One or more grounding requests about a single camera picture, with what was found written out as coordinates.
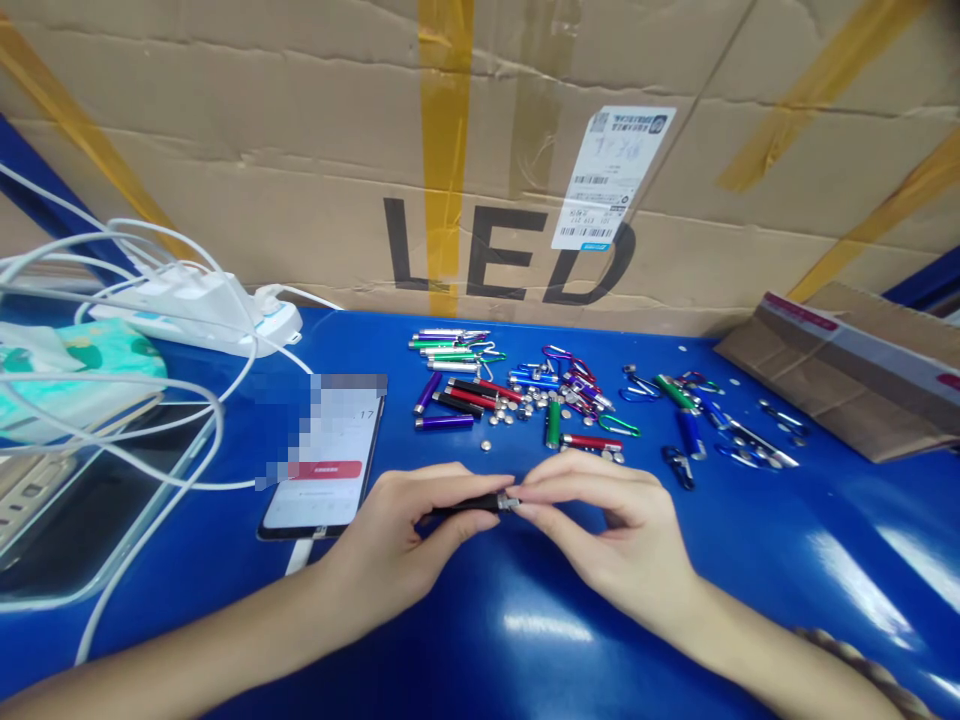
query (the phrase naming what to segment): flattened cardboard box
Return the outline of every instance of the flattened cardboard box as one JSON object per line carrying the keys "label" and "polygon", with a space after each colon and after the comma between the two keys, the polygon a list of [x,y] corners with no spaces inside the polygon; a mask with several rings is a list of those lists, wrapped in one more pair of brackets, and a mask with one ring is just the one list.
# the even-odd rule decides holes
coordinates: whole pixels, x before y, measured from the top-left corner
{"label": "flattened cardboard box", "polygon": [[[247,284],[407,313],[430,313],[442,287],[461,317],[719,335],[765,290],[789,292],[958,127],[957,33],[934,3],[755,188],[717,187],[863,1],[476,2],[457,72],[425,66],[450,28],[426,27],[429,3],[414,0],[0,8],[178,229]],[[436,7],[462,25],[463,5]],[[438,175],[424,107],[464,77],[461,144]],[[629,247],[560,252],[578,149],[611,105],[676,116],[624,218]],[[135,215],[4,72],[0,111],[96,215]],[[459,188],[444,174],[458,163]],[[438,194],[452,208],[439,275],[425,209]],[[840,279],[883,291],[928,264],[955,242],[958,198],[945,193]]]}
{"label": "flattened cardboard box", "polygon": [[830,283],[767,293],[716,351],[874,462],[960,441],[960,328]]}

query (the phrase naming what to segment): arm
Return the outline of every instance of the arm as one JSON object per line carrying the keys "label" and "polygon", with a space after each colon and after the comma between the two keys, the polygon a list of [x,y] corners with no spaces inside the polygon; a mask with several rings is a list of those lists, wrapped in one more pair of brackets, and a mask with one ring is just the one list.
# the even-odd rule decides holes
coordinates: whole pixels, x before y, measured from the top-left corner
{"label": "arm", "polygon": [[[780,717],[902,718],[855,670],[700,578],[670,494],[653,475],[570,451],[507,492],[594,590]],[[569,500],[603,508],[610,529],[591,535],[553,507]]]}
{"label": "arm", "polygon": [[41,682],[0,704],[0,716],[201,715],[349,645],[423,598],[454,551],[499,519],[463,512],[426,540],[416,524],[434,508],[511,482],[472,475],[460,463],[385,473],[320,562],[192,625]]}

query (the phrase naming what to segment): white charging cable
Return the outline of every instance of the white charging cable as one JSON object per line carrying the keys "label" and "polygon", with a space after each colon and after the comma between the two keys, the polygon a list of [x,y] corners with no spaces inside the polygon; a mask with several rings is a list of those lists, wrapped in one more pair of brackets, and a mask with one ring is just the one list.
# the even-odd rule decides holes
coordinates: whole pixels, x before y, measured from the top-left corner
{"label": "white charging cable", "polygon": [[[24,177],[23,175],[21,175],[20,173],[14,171],[14,170],[11,170],[10,168],[8,168],[6,165],[4,165],[4,164],[2,164],[2,163],[0,163],[0,173],[3,173],[4,175],[6,175],[7,177],[9,177],[9,178],[12,179],[12,180],[16,180],[18,183],[20,183],[21,185],[23,185],[25,188],[28,188],[28,189],[30,189],[30,190],[33,190],[33,192],[35,192],[35,193],[36,193],[37,195],[39,195],[40,197],[46,198],[46,199],[49,200],[50,202],[55,203],[55,204],[59,205],[60,207],[69,210],[70,212],[72,212],[72,213],[73,213],[74,215],[76,215],[77,217],[82,218],[83,220],[86,220],[88,223],[90,223],[91,225],[93,225],[93,227],[97,228],[98,230],[106,231],[107,226],[104,225],[104,224],[103,224],[102,222],[100,222],[99,220],[97,220],[95,217],[93,217],[93,215],[91,215],[90,213],[84,212],[83,210],[81,210],[80,208],[78,208],[78,207],[77,207],[76,205],[74,205],[73,203],[67,202],[66,200],[64,200],[64,199],[61,198],[61,197],[57,197],[56,195],[54,195],[54,194],[53,194],[52,192],[50,192],[49,190],[46,190],[46,189],[40,187],[40,186],[37,185],[35,182],[32,182],[32,181],[28,180],[27,178],[25,178],[25,177]],[[163,264],[162,262],[158,262],[158,260],[157,260],[155,257],[153,257],[152,255],[150,255],[149,253],[145,253],[145,252],[143,252],[142,250],[140,250],[140,248],[138,248],[136,245],[132,245],[131,243],[128,243],[128,242],[127,242],[128,239],[129,239],[129,238],[126,238],[126,237],[120,237],[120,238],[117,239],[117,242],[120,244],[121,247],[123,247],[123,249],[125,249],[126,251],[128,251],[128,252],[131,253],[132,255],[136,255],[138,258],[140,258],[142,261],[144,261],[144,263],[148,266],[148,267],[146,267],[146,268],[140,267],[140,268],[138,268],[139,270],[144,271],[145,273],[149,273],[149,272],[151,272],[151,271],[150,271],[150,268],[149,268],[149,265],[161,265],[161,264]],[[161,255],[164,256],[163,262],[171,262],[171,261],[176,260],[176,258],[174,258],[173,255],[170,253],[170,251],[167,250],[166,248],[163,248],[163,247],[157,245],[156,243],[153,243],[153,242],[151,242],[151,241],[149,241],[149,240],[146,240],[146,238],[138,238],[138,239],[139,239],[139,240],[142,240],[142,241],[144,241],[144,242],[148,242],[148,243],[150,243],[151,245],[153,245],[153,246],[154,246],[154,249],[157,250]]]}
{"label": "white charging cable", "polygon": [[[13,255],[7,258],[0,258],[0,267],[5,267],[11,263],[17,262],[22,255]],[[71,253],[48,253],[43,257],[44,262],[71,262],[71,263],[80,263],[82,265],[90,265],[92,267],[103,268],[104,270],[109,270],[112,273],[115,273],[122,277],[124,280],[136,280],[136,276],[133,275],[128,270],[124,270],[119,265],[114,265],[113,263],[108,263],[105,260],[100,260],[99,258],[88,258],[85,255],[73,255]]]}
{"label": "white charging cable", "polygon": [[[14,286],[14,285],[12,285],[13,280],[16,278],[16,276],[17,276],[17,274],[19,274],[19,272],[21,272],[24,268],[26,268],[27,266],[29,266],[30,263],[35,262],[35,261],[38,261],[38,260],[40,259],[40,257],[44,257],[44,256],[49,257],[49,256],[51,255],[51,251],[56,250],[56,249],[59,249],[59,248],[61,248],[61,247],[69,247],[70,245],[76,244],[76,243],[78,243],[78,242],[87,242],[87,241],[90,241],[90,240],[101,240],[101,239],[109,239],[109,240],[113,240],[113,241],[119,243],[119,244],[121,245],[121,247],[123,247],[123,248],[124,248],[125,250],[127,250],[129,253],[131,253],[132,255],[135,255],[137,258],[139,258],[141,261],[143,261],[143,262],[137,264],[137,268],[138,268],[148,279],[157,279],[157,276],[156,276],[155,273],[154,273],[154,269],[155,269],[155,268],[161,268],[162,265],[163,265],[163,261],[158,260],[157,258],[153,257],[153,256],[150,255],[149,253],[144,252],[144,251],[141,250],[139,247],[137,247],[134,243],[141,243],[141,244],[146,244],[146,245],[148,245],[151,249],[158,251],[159,254],[162,255],[162,256],[164,257],[164,260],[165,260],[166,262],[168,262],[168,263],[169,263],[169,262],[178,262],[180,265],[193,266],[193,267],[196,267],[196,268],[198,268],[198,269],[200,269],[201,271],[204,271],[204,272],[206,272],[206,273],[216,273],[216,274],[220,275],[221,278],[222,278],[225,282],[227,281],[226,273],[225,273],[225,272],[223,271],[223,269],[217,264],[217,262],[213,259],[213,257],[210,256],[210,254],[207,253],[206,250],[203,249],[203,247],[201,247],[199,244],[195,243],[193,240],[191,240],[190,238],[186,237],[185,235],[182,235],[181,233],[178,233],[178,232],[176,232],[176,231],[170,230],[170,229],[168,229],[168,228],[164,228],[164,227],[159,226],[159,225],[155,225],[155,224],[153,224],[153,223],[143,222],[143,221],[139,221],[139,220],[128,220],[128,219],[122,219],[122,218],[118,218],[118,219],[111,220],[110,222],[107,223],[107,225],[103,225],[103,224],[100,223],[96,218],[94,218],[93,216],[91,216],[91,215],[89,215],[88,213],[84,212],[83,210],[81,210],[81,209],[78,208],[77,206],[75,206],[75,205],[73,205],[73,204],[71,204],[71,203],[69,203],[69,202],[67,202],[67,201],[65,201],[65,200],[57,197],[56,195],[54,195],[54,194],[52,194],[52,193],[50,193],[50,192],[48,192],[48,191],[46,191],[45,189],[43,189],[43,188],[40,187],[39,185],[36,185],[35,183],[32,183],[31,181],[29,181],[29,180],[27,180],[26,178],[24,178],[22,175],[19,175],[18,173],[10,170],[9,168],[3,166],[2,164],[0,164],[0,172],[6,174],[8,177],[11,177],[11,178],[13,178],[14,180],[16,180],[16,181],[18,181],[18,182],[20,182],[20,183],[21,183],[22,185],[24,185],[25,187],[30,188],[31,190],[33,190],[34,192],[38,193],[38,194],[41,195],[42,197],[47,198],[47,199],[50,200],[51,202],[54,202],[54,203],[56,203],[56,204],[58,204],[58,205],[60,205],[60,206],[62,206],[62,207],[64,207],[64,208],[70,210],[71,212],[74,212],[75,214],[77,214],[79,217],[82,217],[84,220],[86,220],[87,222],[89,222],[89,223],[90,223],[91,225],[93,225],[94,227],[97,227],[97,228],[99,228],[99,229],[102,230],[102,232],[100,232],[100,233],[84,233],[84,234],[82,234],[82,235],[77,235],[77,236],[74,236],[74,237],[72,237],[72,238],[66,238],[66,239],[63,240],[63,241],[57,241],[57,242],[54,242],[54,243],[50,243],[50,244],[44,246],[43,248],[40,248],[40,249],[38,249],[37,251],[33,251],[33,252],[31,252],[31,253],[27,253],[27,254],[24,255],[24,256],[20,256],[20,257],[18,257],[18,258],[11,258],[11,259],[10,259],[10,264],[7,266],[7,268],[6,268],[3,272],[0,272],[0,300],[2,300],[2,293],[3,293],[4,291],[6,291],[6,292],[14,292],[14,293],[17,293],[17,294],[28,294],[28,295],[38,296],[38,297],[49,297],[49,298],[53,298],[53,299],[76,301],[76,302],[81,303],[81,305],[80,305],[80,307],[78,307],[77,312],[76,312],[76,314],[75,314],[75,316],[74,316],[74,322],[75,322],[75,324],[76,324],[77,322],[79,322],[79,321],[82,320],[83,316],[85,315],[87,309],[90,307],[91,304],[111,305],[111,306],[113,306],[113,307],[119,307],[119,308],[123,308],[123,309],[134,310],[134,311],[140,310],[141,308],[139,308],[139,307],[137,307],[137,306],[128,305],[128,304],[126,304],[126,303],[120,303],[120,302],[117,302],[117,301],[115,301],[115,300],[109,299],[109,296],[112,295],[113,293],[115,293],[116,291],[122,290],[122,289],[125,288],[125,287],[129,287],[129,286],[135,285],[137,282],[140,282],[140,279],[139,279],[139,278],[134,278],[134,277],[132,277],[129,273],[125,273],[125,272],[120,272],[120,273],[118,273],[118,274],[120,274],[121,277],[124,277],[124,278],[125,278],[124,282],[118,283],[117,285],[114,285],[114,286],[111,286],[111,287],[108,287],[108,288],[104,288],[103,290],[98,291],[98,292],[94,295],[94,297],[91,297],[91,298],[87,298],[86,296],[82,296],[82,295],[76,295],[76,294],[74,294],[74,293],[64,293],[64,292],[57,292],[57,291],[51,291],[51,290],[46,290],[46,291],[45,291],[45,290],[41,290],[41,289],[22,288],[22,287],[19,287],[19,286]],[[156,245],[155,243],[153,243],[153,242],[151,242],[151,241],[149,241],[149,240],[147,240],[147,239],[145,239],[145,238],[142,238],[142,237],[140,237],[140,236],[131,235],[131,234],[128,234],[128,233],[116,232],[116,231],[115,231],[116,228],[117,228],[117,227],[120,227],[120,226],[140,227],[140,228],[153,230],[153,231],[155,231],[155,232],[163,233],[163,234],[169,235],[169,236],[171,236],[171,237],[174,237],[174,238],[180,240],[181,242],[183,242],[184,244],[188,245],[189,247],[193,248],[195,251],[197,251],[197,252],[200,254],[200,256],[209,263],[210,268],[212,268],[212,270],[211,270],[210,268],[204,267],[203,265],[201,265],[201,264],[199,264],[199,263],[195,263],[195,262],[193,262],[193,261],[188,261],[188,260],[177,261],[165,248],[162,248],[162,247]],[[106,269],[114,269],[114,268],[116,268],[116,266],[111,266],[111,267],[106,268]],[[316,296],[316,295],[313,295],[313,294],[311,294],[311,293],[307,293],[307,292],[305,292],[305,291],[303,291],[303,290],[299,290],[298,288],[294,288],[294,287],[290,287],[290,286],[282,286],[282,289],[283,289],[284,291],[287,291],[287,292],[292,292],[292,293],[294,293],[294,294],[301,295],[301,296],[303,296],[303,297],[305,297],[305,298],[308,298],[308,299],[310,299],[310,300],[313,300],[313,301],[315,301],[315,302],[318,302],[318,303],[320,303],[320,304],[322,304],[322,305],[326,305],[327,307],[333,308],[334,310],[342,310],[342,309],[343,309],[343,308],[341,308],[341,307],[338,306],[338,305],[335,305],[335,304],[333,304],[333,303],[330,303],[330,302],[324,300],[323,298],[320,298],[320,297],[318,297],[318,296]],[[69,423],[65,423],[65,422],[61,421],[59,418],[57,418],[57,417],[55,417],[55,416],[53,416],[53,415],[50,415],[49,413],[47,413],[46,411],[44,411],[42,408],[39,408],[39,407],[37,407],[36,405],[34,405],[33,403],[29,402],[26,398],[24,398],[22,395],[20,395],[20,394],[12,387],[12,383],[18,382],[18,381],[28,381],[28,382],[29,382],[29,381],[44,381],[44,380],[46,380],[46,381],[55,381],[57,377],[63,377],[65,380],[74,380],[74,381],[75,381],[75,380],[77,380],[78,378],[77,378],[74,374],[70,374],[70,373],[63,373],[63,374],[57,374],[57,373],[35,373],[35,374],[31,374],[30,377],[29,377],[29,379],[27,379],[27,378],[4,378],[4,377],[2,377],[2,375],[0,375],[0,394],[5,394],[5,395],[7,395],[11,400],[13,400],[14,402],[16,402],[21,408],[27,408],[29,411],[33,412],[34,415],[35,415],[38,419],[44,420],[44,421],[52,424],[54,427],[57,427],[57,428],[59,428],[59,429],[61,429],[61,430],[64,430],[64,431],[66,431],[66,432],[69,432],[69,433],[71,433],[71,434],[73,434],[73,435],[76,435],[77,437],[80,438],[79,441],[69,441],[69,442],[65,442],[65,443],[60,443],[60,444],[58,444],[58,445],[47,445],[47,446],[43,446],[42,448],[38,448],[38,447],[32,447],[32,448],[31,448],[31,447],[23,447],[23,448],[11,448],[10,450],[24,451],[24,453],[26,454],[26,453],[29,453],[30,451],[35,451],[35,450],[39,450],[40,452],[50,452],[50,451],[56,450],[56,449],[58,449],[58,448],[59,448],[59,449],[63,449],[63,450],[66,450],[66,449],[79,449],[80,447],[86,447],[86,446],[88,446],[88,445],[96,445],[96,446],[99,446],[101,449],[103,449],[103,450],[105,450],[105,451],[107,451],[107,452],[111,452],[112,454],[117,455],[117,456],[120,457],[121,459],[126,460],[126,461],[129,462],[131,465],[133,465],[134,467],[137,467],[137,469],[141,470],[142,472],[145,472],[146,474],[150,475],[151,477],[154,477],[154,478],[160,480],[161,482],[167,482],[168,484],[177,485],[177,486],[179,487],[179,490],[178,490],[177,493],[174,495],[174,497],[173,497],[173,498],[170,500],[170,502],[164,507],[164,509],[160,512],[160,514],[154,519],[154,521],[150,524],[150,526],[147,528],[147,530],[146,530],[146,531],[144,532],[144,534],[141,536],[141,538],[139,539],[139,541],[133,546],[133,548],[130,550],[130,552],[127,554],[127,556],[124,558],[123,562],[120,564],[120,566],[118,567],[118,569],[117,569],[117,571],[114,573],[114,575],[110,578],[109,582],[107,583],[106,587],[104,588],[103,592],[101,593],[100,597],[98,598],[97,603],[96,603],[96,606],[94,607],[94,610],[93,610],[93,612],[91,613],[90,618],[89,618],[88,621],[87,621],[87,625],[86,625],[86,628],[84,629],[84,633],[83,633],[83,637],[82,637],[81,642],[80,642],[80,646],[79,646],[79,648],[77,649],[77,656],[76,656],[76,661],[75,661],[75,664],[77,664],[77,665],[82,664],[82,663],[85,662],[85,661],[87,660],[87,658],[89,657],[90,646],[91,646],[91,643],[92,643],[92,641],[93,641],[93,637],[94,637],[94,635],[95,635],[95,633],[96,633],[96,629],[97,629],[97,626],[98,626],[98,624],[99,624],[100,618],[103,616],[103,612],[104,612],[104,610],[105,610],[105,608],[106,608],[106,606],[107,606],[107,603],[109,602],[110,597],[111,597],[112,594],[113,594],[113,591],[114,591],[114,590],[116,589],[116,587],[119,585],[119,583],[120,583],[123,575],[125,574],[127,568],[130,567],[130,565],[133,563],[133,561],[135,560],[135,558],[136,558],[137,555],[139,554],[140,550],[141,550],[141,549],[146,545],[146,543],[153,537],[153,535],[156,533],[157,529],[163,524],[164,520],[166,520],[166,518],[170,515],[170,513],[173,511],[173,509],[176,507],[176,505],[179,503],[179,501],[183,498],[183,496],[186,494],[186,492],[189,491],[189,490],[191,490],[191,489],[205,489],[205,490],[214,490],[214,489],[216,489],[216,490],[239,489],[239,488],[243,488],[243,487],[250,487],[251,485],[253,485],[253,482],[246,482],[246,483],[224,483],[224,484],[217,484],[217,483],[202,484],[202,483],[198,483],[197,480],[198,480],[198,478],[200,477],[200,475],[203,473],[203,471],[206,469],[206,467],[209,465],[209,463],[212,461],[213,456],[216,454],[216,452],[217,452],[217,450],[219,449],[220,444],[221,444],[221,442],[222,442],[222,433],[223,433],[223,407],[222,407],[222,404],[221,404],[221,403],[222,403],[222,401],[224,401],[227,397],[229,397],[229,395],[239,386],[239,384],[243,381],[243,379],[244,379],[244,378],[246,377],[246,375],[249,373],[250,368],[251,368],[253,362],[255,361],[255,359],[256,359],[256,357],[257,357],[257,353],[258,353],[258,349],[259,349],[259,343],[260,343],[260,342],[265,342],[265,343],[267,343],[268,345],[274,347],[274,348],[275,348],[277,351],[279,351],[281,354],[287,356],[287,357],[288,357],[289,359],[291,359],[294,363],[296,363],[302,370],[304,370],[304,372],[306,372],[306,373],[308,373],[308,374],[313,374],[312,370],[310,370],[310,368],[309,368],[306,364],[304,364],[302,361],[300,361],[300,359],[297,358],[293,353],[287,351],[284,347],[277,345],[276,343],[268,340],[267,338],[264,338],[264,337],[260,336],[260,335],[257,333],[257,331],[256,331],[256,327],[255,327],[253,318],[251,317],[251,315],[250,315],[249,311],[247,310],[247,307],[246,307],[246,305],[245,305],[245,303],[244,303],[244,300],[245,300],[246,298],[241,297],[240,292],[237,291],[237,290],[234,291],[233,295],[234,295],[234,297],[236,298],[237,304],[238,304],[238,306],[239,306],[240,309],[241,309],[241,314],[247,318],[248,323],[249,323],[249,327],[240,327],[240,326],[235,326],[235,325],[231,325],[231,324],[217,323],[217,322],[212,322],[212,321],[208,321],[208,320],[200,320],[199,318],[190,318],[190,317],[186,317],[186,316],[177,316],[177,315],[171,315],[170,313],[166,313],[166,315],[167,315],[168,317],[171,317],[171,318],[185,319],[185,320],[194,320],[194,321],[204,322],[204,323],[207,323],[207,324],[217,325],[217,326],[220,326],[220,327],[227,327],[227,328],[230,328],[230,329],[232,329],[232,330],[239,331],[239,332],[243,333],[245,337],[250,337],[250,338],[251,338],[251,351],[250,351],[250,356],[248,357],[246,364],[244,365],[244,367],[242,368],[242,370],[240,371],[240,373],[237,375],[237,377],[236,377],[236,379],[234,380],[234,382],[230,385],[230,387],[220,396],[219,399],[214,398],[215,401],[216,401],[215,403],[214,403],[213,401],[211,401],[210,405],[209,405],[208,407],[204,408],[204,410],[202,410],[202,411],[200,411],[200,412],[198,412],[198,413],[195,413],[193,416],[190,416],[190,417],[181,419],[180,421],[175,421],[175,422],[172,422],[172,423],[167,423],[167,424],[165,424],[165,425],[161,425],[161,426],[158,426],[158,427],[148,428],[148,429],[142,430],[142,431],[132,431],[132,432],[128,432],[128,433],[120,433],[120,434],[118,434],[118,435],[109,436],[109,437],[108,437],[107,439],[105,439],[105,440],[101,440],[100,438],[97,438],[96,436],[92,436],[92,435],[88,434],[85,430],[82,430],[82,429],[80,429],[80,428],[74,427],[74,426],[70,425]],[[101,376],[96,376],[96,375],[94,375],[94,374],[84,374],[84,378],[83,378],[83,379],[87,379],[87,380],[94,381],[94,382],[96,382],[96,381],[118,382],[118,381],[123,381],[124,378],[136,377],[137,380],[132,380],[132,379],[131,379],[130,381],[131,381],[131,382],[141,382],[141,383],[146,383],[146,384],[153,384],[153,385],[156,385],[156,384],[157,384],[156,379],[153,379],[153,378],[145,378],[145,377],[143,377],[143,376],[118,376],[118,375],[110,375],[110,376],[105,376],[105,377],[107,378],[106,380],[103,379],[103,377],[101,377]],[[180,384],[180,381],[172,381],[172,380],[170,380],[170,379],[163,379],[162,382],[165,383],[165,384],[167,384],[167,385],[169,385],[169,386],[171,386],[171,387],[178,386],[178,384]],[[212,393],[209,393],[209,391],[206,391],[205,393],[201,393],[201,394],[203,394],[205,397],[207,397],[208,400],[210,400],[210,397],[213,397],[213,396],[212,396]],[[202,415],[205,415],[206,413],[211,412],[211,411],[214,412],[214,417],[215,417],[215,423],[216,423],[217,432],[214,434],[214,439],[213,439],[213,443],[211,444],[210,451],[209,451],[209,452],[207,453],[207,455],[204,457],[203,461],[201,461],[200,465],[197,467],[197,469],[194,471],[194,473],[193,473],[186,481],[180,481],[180,480],[177,480],[176,478],[170,477],[170,476],[167,475],[166,473],[160,473],[160,472],[157,471],[155,468],[153,468],[153,467],[151,467],[151,466],[149,466],[149,465],[146,465],[145,463],[141,463],[141,462],[140,462],[137,458],[135,458],[134,456],[130,456],[129,454],[124,453],[124,451],[123,451],[122,449],[115,447],[115,445],[113,444],[113,443],[115,443],[115,442],[117,442],[118,440],[123,439],[123,438],[140,437],[140,436],[143,436],[143,435],[154,434],[154,433],[157,433],[157,432],[162,432],[163,430],[166,430],[166,429],[170,429],[170,428],[172,428],[172,427],[176,427],[176,426],[179,426],[179,425],[182,425],[182,424],[186,424],[187,422],[191,422],[192,420],[194,420],[194,419],[196,419],[196,418],[198,418],[198,417],[201,417]],[[291,556],[291,558],[290,558],[290,563],[289,563],[289,565],[288,565],[288,567],[287,567],[287,574],[289,574],[290,572],[293,572],[293,571],[295,571],[295,570],[297,570],[297,569],[300,569],[300,567],[302,567],[303,565],[306,564],[306,562],[307,562],[307,560],[308,560],[308,558],[309,558],[309,551],[310,551],[310,548],[312,547],[312,544],[313,544],[312,541],[309,541],[309,540],[300,540],[300,541],[298,541],[298,542],[295,544],[294,550],[293,550],[293,554],[292,554],[292,556]]]}

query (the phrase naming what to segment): yellow packing tape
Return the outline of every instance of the yellow packing tape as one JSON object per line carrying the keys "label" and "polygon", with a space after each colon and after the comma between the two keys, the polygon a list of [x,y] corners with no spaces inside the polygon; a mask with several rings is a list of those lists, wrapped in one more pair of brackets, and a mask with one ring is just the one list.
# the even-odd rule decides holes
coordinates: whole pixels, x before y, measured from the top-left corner
{"label": "yellow packing tape", "polygon": [[419,21],[430,312],[456,317],[473,0],[419,0]]}
{"label": "yellow packing tape", "polygon": [[746,192],[760,182],[814,116],[930,5],[931,0],[866,0],[790,91],[767,114],[717,185]]}
{"label": "yellow packing tape", "polygon": [[856,260],[867,246],[955,182],[960,182],[960,130],[954,130],[866,220],[820,258],[788,297],[806,302]]}
{"label": "yellow packing tape", "polygon": [[[175,230],[170,218],[154,202],[140,180],[67,89],[54,77],[10,19],[0,12],[0,64],[60,129],[86,153],[133,208],[147,221]],[[195,253],[165,235],[160,242],[174,255],[196,259]]]}

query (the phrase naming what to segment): blue table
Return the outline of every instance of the blue table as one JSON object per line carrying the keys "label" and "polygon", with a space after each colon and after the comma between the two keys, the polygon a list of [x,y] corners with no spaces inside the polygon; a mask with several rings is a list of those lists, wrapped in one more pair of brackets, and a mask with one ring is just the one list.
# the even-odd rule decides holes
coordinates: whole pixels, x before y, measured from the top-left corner
{"label": "blue table", "polygon": [[[575,351],[615,395],[620,368],[641,375],[703,372],[727,390],[724,409],[774,441],[785,436],[757,407],[770,397],[712,352],[713,342],[579,329],[491,325],[367,313],[304,312],[295,352],[315,372],[387,373],[390,391],[374,460],[389,469],[460,460],[477,472],[522,476],[549,451],[543,415],[507,427],[415,434],[410,414],[427,372],[406,341],[420,327],[492,327],[510,355],[535,361],[555,343]],[[222,390],[241,361],[158,343],[171,376]],[[300,372],[274,355],[255,365],[275,378]],[[739,386],[732,384],[738,381]],[[258,431],[275,416],[251,381],[228,402],[227,432],[205,480],[263,472],[278,449]],[[770,473],[715,453],[695,463],[685,492],[660,459],[679,444],[672,404],[620,403],[641,426],[627,462],[673,493],[693,563],[705,577],[785,626],[821,627],[885,665],[935,712],[960,716],[960,464],[945,452],[877,466],[814,427],[792,451],[796,470]],[[565,420],[570,432],[579,419]],[[490,439],[484,453],[480,441]],[[712,448],[713,436],[707,439]],[[290,547],[255,529],[269,493],[188,495],[120,585],[94,656],[176,628],[279,578]],[[569,511],[599,529],[599,511]],[[315,554],[323,552],[318,545]],[[92,602],[0,616],[0,697],[67,667]],[[735,686],[700,669],[624,619],[576,577],[560,553],[516,517],[470,541],[434,591],[356,645],[227,703],[214,717],[769,717]]]}

